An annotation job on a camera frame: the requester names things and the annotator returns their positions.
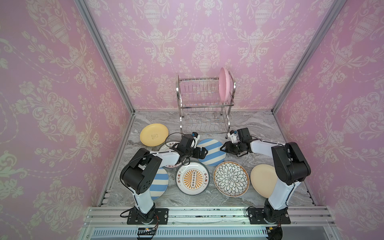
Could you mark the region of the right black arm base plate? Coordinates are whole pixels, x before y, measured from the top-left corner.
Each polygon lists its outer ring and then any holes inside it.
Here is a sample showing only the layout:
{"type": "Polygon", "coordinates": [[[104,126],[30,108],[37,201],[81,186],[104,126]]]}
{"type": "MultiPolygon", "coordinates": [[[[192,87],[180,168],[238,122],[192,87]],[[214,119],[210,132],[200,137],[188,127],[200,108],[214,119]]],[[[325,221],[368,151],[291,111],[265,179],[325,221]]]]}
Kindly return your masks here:
{"type": "Polygon", "coordinates": [[[282,210],[249,207],[245,211],[251,225],[291,224],[288,208],[282,210]]]}

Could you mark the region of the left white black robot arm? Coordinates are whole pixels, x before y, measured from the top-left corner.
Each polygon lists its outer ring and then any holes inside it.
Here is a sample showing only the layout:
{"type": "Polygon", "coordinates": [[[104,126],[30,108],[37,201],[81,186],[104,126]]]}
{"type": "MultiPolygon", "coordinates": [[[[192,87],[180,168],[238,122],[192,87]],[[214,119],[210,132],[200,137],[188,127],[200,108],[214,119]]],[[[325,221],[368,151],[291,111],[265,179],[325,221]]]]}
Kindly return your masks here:
{"type": "Polygon", "coordinates": [[[196,132],[183,134],[178,144],[168,151],[149,151],[140,148],[120,173],[120,181],[133,195],[135,206],[127,212],[128,225],[151,224],[158,218],[150,187],[157,171],[168,165],[191,166],[191,158],[204,159],[208,150],[198,147],[200,135],[196,132]]]}

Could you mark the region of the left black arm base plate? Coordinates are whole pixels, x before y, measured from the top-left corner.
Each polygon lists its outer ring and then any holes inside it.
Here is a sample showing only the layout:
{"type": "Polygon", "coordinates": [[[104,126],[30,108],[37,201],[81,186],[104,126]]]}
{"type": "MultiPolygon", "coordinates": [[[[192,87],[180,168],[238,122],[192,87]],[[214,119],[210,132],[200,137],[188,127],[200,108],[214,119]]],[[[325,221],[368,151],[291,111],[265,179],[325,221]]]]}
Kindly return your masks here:
{"type": "Polygon", "coordinates": [[[147,214],[143,214],[136,208],[129,210],[127,217],[128,225],[167,225],[168,224],[169,209],[155,208],[150,210],[147,214]]]}

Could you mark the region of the pink plate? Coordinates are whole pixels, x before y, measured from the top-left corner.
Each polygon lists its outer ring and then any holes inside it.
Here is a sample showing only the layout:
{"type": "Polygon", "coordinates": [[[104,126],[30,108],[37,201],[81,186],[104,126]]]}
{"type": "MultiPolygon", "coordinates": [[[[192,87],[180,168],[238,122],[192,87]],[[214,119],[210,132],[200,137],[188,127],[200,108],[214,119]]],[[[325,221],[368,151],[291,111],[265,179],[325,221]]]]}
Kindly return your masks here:
{"type": "Polygon", "coordinates": [[[221,68],[219,74],[219,95],[223,103],[230,99],[232,90],[233,83],[230,72],[226,68],[221,68]]]}

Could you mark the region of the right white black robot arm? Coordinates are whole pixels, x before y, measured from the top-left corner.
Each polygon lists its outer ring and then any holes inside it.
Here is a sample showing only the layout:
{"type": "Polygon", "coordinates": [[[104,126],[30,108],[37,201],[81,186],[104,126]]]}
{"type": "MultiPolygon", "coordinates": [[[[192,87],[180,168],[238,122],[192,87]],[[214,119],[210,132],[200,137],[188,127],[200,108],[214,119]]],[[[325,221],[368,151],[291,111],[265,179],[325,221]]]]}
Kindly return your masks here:
{"type": "Polygon", "coordinates": [[[272,195],[265,201],[263,217],[269,224],[280,223],[288,215],[288,202],[306,177],[311,174],[300,147],[295,142],[285,144],[269,142],[251,136],[248,128],[231,130],[220,151],[242,157],[249,153],[273,158],[278,180],[272,195]]]}

